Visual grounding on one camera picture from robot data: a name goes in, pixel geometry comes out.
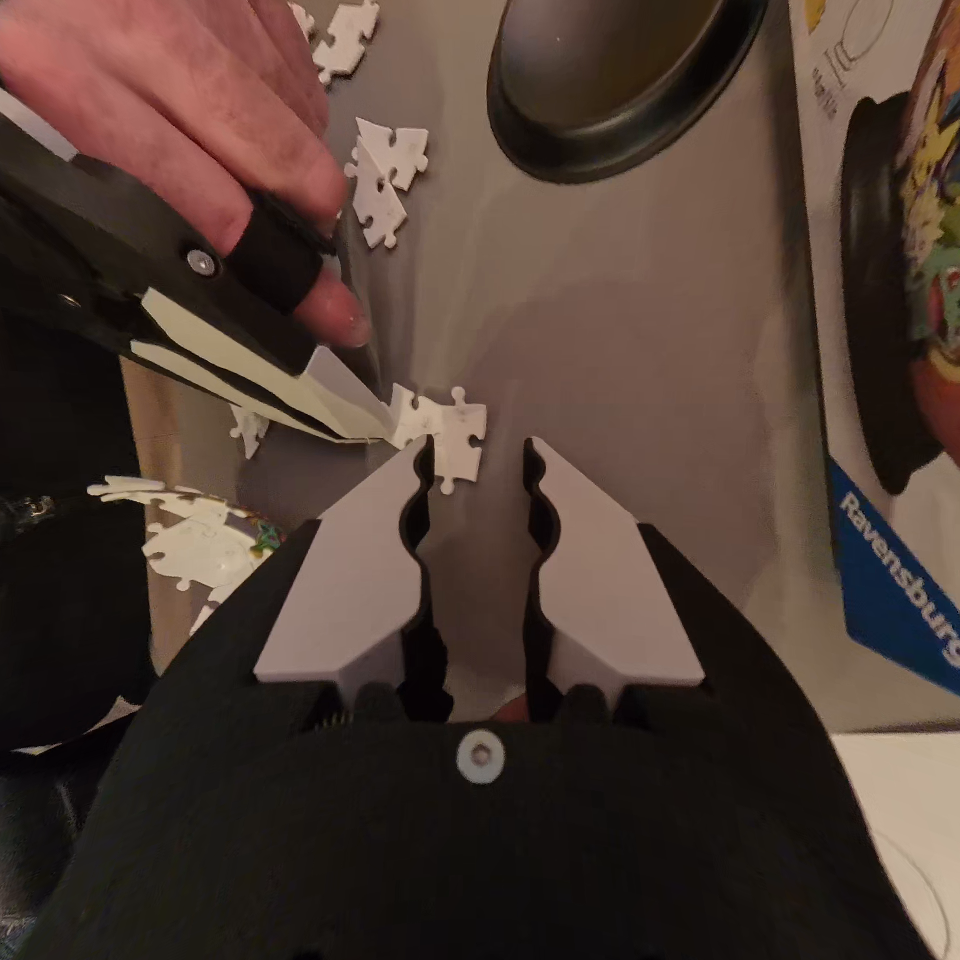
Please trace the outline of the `person's beige trousers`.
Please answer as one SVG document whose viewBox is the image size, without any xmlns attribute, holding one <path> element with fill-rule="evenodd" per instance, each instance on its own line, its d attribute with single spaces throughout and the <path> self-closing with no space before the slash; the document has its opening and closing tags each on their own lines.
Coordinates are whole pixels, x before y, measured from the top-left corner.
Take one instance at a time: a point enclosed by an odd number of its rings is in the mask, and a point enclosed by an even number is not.
<svg viewBox="0 0 960 960">
<path fill-rule="evenodd" d="M 139 476 L 186 486 L 216 497 L 237 497 L 243 462 L 229 405 L 160 373 L 121 360 Z M 209 589 L 181 591 L 172 578 L 148 568 L 150 658 L 162 674 L 188 640 Z"/>
</svg>

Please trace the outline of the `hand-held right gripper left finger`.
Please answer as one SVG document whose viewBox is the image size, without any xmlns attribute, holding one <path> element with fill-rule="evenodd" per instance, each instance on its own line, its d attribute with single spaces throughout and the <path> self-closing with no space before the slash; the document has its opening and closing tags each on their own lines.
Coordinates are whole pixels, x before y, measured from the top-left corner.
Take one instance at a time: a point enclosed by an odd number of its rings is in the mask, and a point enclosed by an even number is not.
<svg viewBox="0 0 960 960">
<path fill-rule="evenodd" d="M 410 719 L 450 718 L 449 655 L 417 552 L 434 480 L 434 440 L 420 437 L 319 516 L 254 667 L 258 682 L 326 683 L 349 711 L 382 684 Z"/>
</svg>

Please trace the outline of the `white stand base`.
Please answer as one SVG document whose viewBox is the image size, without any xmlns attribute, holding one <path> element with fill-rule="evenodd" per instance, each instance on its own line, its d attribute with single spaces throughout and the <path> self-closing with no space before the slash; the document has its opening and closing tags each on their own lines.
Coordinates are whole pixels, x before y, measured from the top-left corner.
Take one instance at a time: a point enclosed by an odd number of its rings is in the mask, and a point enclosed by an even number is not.
<svg viewBox="0 0 960 960">
<path fill-rule="evenodd" d="M 959 733 L 843 733 L 834 749 L 931 954 L 959 957 Z"/>
</svg>

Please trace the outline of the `partly built puzzle ball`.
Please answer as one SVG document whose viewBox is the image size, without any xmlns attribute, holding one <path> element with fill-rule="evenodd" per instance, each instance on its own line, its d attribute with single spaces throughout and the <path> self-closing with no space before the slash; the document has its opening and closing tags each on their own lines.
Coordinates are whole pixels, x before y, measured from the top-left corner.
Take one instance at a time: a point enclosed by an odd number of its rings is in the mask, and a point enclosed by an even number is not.
<svg viewBox="0 0 960 960">
<path fill-rule="evenodd" d="M 283 545 L 280 526 L 228 500 L 187 486 L 166 486 L 142 477 L 107 475 L 86 493 L 102 502 L 130 501 L 176 517 L 147 525 L 142 547 L 150 569 L 173 579 L 185 593 L 195 586 L 207 598 L 189 630 L 195 634 L 212 614 Z"/>
</svg>

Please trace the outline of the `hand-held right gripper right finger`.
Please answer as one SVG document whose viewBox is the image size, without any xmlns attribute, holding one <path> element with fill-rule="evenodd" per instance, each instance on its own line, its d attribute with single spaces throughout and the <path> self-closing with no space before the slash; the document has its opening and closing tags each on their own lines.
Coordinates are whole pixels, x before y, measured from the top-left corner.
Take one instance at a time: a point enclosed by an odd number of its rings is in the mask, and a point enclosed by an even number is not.
<svg viewBox="0 0 960 960">
<path fill-rule="evenodd" d="M 544 439 L 526 438 L 523 486 L 538 548 L 523 620 L 530 719 L 547 722 L 577 687 L 614 713 L 630 687 L 706 678 L 641 523 Z"/>
</svg>

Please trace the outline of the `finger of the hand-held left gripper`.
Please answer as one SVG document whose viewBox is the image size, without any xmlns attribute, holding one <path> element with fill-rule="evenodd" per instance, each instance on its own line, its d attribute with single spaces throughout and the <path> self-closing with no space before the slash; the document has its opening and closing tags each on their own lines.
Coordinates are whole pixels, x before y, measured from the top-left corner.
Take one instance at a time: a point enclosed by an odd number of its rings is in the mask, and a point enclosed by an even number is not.
<svg viewBox="0 0 960 960">
<path fill-rule="evenodd" d="M 328 346 L 316 345 L 304 370 L 290 374 L 155 289 L 141 305 L 175 351 L 227 383 L 336 439 L 389 441 L 393 423 L 383 403 Z"/>
<path fill-rule="evenodd" d="M 132 340 L 129 347 L 136 360 L 161 367 L 171 377 L 185 380 L 198 389 L 207 391 L 225 402 L 240 406 L 246 411 L 258 414 L 258 416 L 271 423 L 294 428 L 332 443 L 369 442 L 367 438 L 334 438 L 333 434 L 325 429 L 315 429 L 309 426 L 305 414 L 284 412 L 279 406 L 255 398 L 244 390 L 228 383 L 193 359 L 159 344 Z"/>
</svg>

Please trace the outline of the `blue puzzle box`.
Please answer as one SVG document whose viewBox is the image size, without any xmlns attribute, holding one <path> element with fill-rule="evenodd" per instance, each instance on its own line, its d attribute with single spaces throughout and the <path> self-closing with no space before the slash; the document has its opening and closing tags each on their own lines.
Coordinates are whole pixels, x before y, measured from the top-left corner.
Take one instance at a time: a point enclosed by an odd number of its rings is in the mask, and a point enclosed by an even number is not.
<svg viewBox="0 0 960 960">
<path fill-rule="evenodd" d="M 850 638 L 959 690 L 959 3 L 788 4 Z"/>
</svg>

